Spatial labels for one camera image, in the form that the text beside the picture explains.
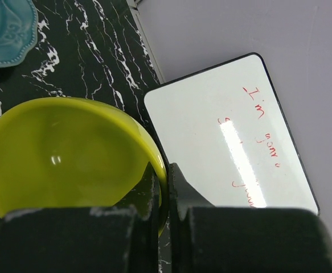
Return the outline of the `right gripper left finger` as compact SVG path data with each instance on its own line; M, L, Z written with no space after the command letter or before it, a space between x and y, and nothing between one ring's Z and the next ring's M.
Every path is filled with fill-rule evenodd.
M0 272L157 272L158 186L147 166L113 207L9 213L0 218Z

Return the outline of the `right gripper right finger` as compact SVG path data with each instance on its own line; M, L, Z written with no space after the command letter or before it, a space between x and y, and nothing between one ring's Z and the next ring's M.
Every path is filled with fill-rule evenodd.
M332 239L314 213L212 206L169 165L173 272L332 272Z

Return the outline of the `yellow-green bowl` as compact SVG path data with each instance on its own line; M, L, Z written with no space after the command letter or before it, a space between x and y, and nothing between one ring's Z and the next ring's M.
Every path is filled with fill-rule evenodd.
M29 100L0 116L0 217L20 209L114 206L147 166L159 181L162 231L169 210L166 167L138 121L95 100Z

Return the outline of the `teal scalloped plate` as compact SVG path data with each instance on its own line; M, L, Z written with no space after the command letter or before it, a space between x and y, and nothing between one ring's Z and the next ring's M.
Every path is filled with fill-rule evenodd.
M19 65L38 40L33 1L0 1L0 68Z

